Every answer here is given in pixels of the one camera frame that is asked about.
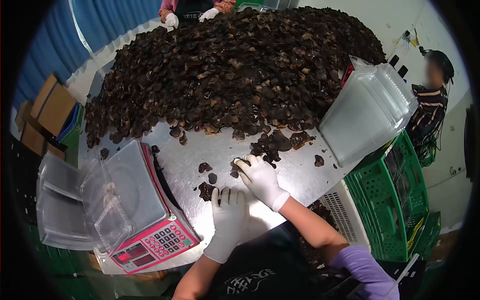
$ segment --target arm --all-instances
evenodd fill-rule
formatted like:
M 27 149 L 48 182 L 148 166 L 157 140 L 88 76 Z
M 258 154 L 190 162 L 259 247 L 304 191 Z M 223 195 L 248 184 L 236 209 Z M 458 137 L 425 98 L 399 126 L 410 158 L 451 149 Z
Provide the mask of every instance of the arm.
M 202 255 L 180 280 L 173 300 L 199 299 L 204 296 L 220 265 L 221 263 Z
M 289 197 L 278 211 L 297 228 L 305 240 L 330 262 L 343 248 L 347 240 L 316 213 Z
M 218 12 L 231 12 L 233 8 L 235 7 L 235 0 L 222 0 L 219 3 L 215 4 L 213 8 L 218 10 Z
M 158 11 L 158 16 L 160 16 L 162 23 L 165 23 L 167 16 L 173 13 L 173 1 L 172 0 L 164 0 L 162 1 L 162 5 L 160 6 L 160 10 Z
M 212 192 L 212 211 L 215 234 L 204 254 L 180 280 L 174 300 L 199 299 L 207 293 L 212 279 L 221 264 L 225 263 L 237 246 L 245 228 L 245 197 L 236 189 L 218 189 Z
M 337 253 L 348 246 L 347 241 L 325 220 L 310 209 L 298 203 L 290 193 L 279 187 L 275 169 L 260 156 L 244 155 L 244 160 L 236 159 L 243 171 L 240 176 L 245 185 L 275 212 L 280 212 L 298 229 L 305 240 L 330 261 Z

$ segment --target pink sleeve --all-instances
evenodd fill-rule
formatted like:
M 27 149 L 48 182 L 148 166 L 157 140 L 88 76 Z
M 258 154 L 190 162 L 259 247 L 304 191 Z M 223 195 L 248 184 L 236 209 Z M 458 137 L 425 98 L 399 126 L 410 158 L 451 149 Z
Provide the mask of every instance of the pink sleeve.
M 178 0 L 163 0 L 158 15 L 162 23 L 165 23 L 167 16 L 173 13 L 177 8 Z

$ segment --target hand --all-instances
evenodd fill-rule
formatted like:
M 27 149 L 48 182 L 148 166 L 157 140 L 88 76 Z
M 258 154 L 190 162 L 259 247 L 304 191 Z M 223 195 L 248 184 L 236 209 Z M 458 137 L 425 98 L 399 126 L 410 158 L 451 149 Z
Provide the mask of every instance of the hand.
M 167 15 L 166 20 L 165 20 L 165 25 L 173 26 L 174 28 L 177 28 L 179 26 L 178 17 L 174 13 L 169 13 Z
M 243 160 L 237 158 L 234 161 L 243 171 L 239 172 L 243 183 L 260 201 L 274 212 L 278 212 L 290 197 L 290 193 L 278 185 L 275 169 L 261 156 L 245 154 Z
M 225 263 L 237 246 L 246 226 L 245 197 L 237 189 L 224 188 L 218 204 L 218 189 L 212 192 L 213 224 L 215 234 L 205 248 L 204 255 L 218 263 Z
M 205 19 L 213 19 L 218 14 L 218 10 L 216 8 L 211 8 L 206 12 L 202 13 L 200 18 L 198 18 L 199 22 L 203 22 Z

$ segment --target red digital display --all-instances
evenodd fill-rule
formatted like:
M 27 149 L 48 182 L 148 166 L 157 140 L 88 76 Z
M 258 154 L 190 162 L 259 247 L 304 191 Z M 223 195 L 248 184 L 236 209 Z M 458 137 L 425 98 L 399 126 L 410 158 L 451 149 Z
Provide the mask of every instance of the red digital display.
M 144 253 L 147 253 L 147 249 L 145 249 L 144 246 L 142 246 L 141 244 L 136 244 L 135 246 L 133 247 L 130 247 L 128 248 L 127 250 L 125 250 L 129 255 L 130 257 L 132 258 L 135 258 L 135 257 L 139 257 L 140 255 L 144 254 Z
M 128 253 L 125 253 L 125 254 L 122 254 L 122 255 L 118 256 L 117 258 L 118 258 L 121 262 L 124 262 L 124 261 L 130 259 L 130 255 L 128 255 Z
M 133 263 L 135 264 L 135 266 L 139 267 L 141 265 L 147 264 L 147 263 L 152 262 L 154 260 L 155 260 L 155 257 L 153 257 L 149 254 L 149 255 L 146 255 L 142 258 L 137 259 L 136 261 L 133 261 Z
M 114 258 L 117 262 L 119 262 L 119 264 L 126 264 L 127 262 L 130 261 L 130 259 L 132 259 L 132 258 L 130 257 L 130 255 L 128 255 L 127 253 L 125 253 L 125 252 L 123 252 L 123 251 L 120 252 L 120 253 L 118 253 L 118 254 L 116 254 L 116 255 L 114 255 L 113 258 Z

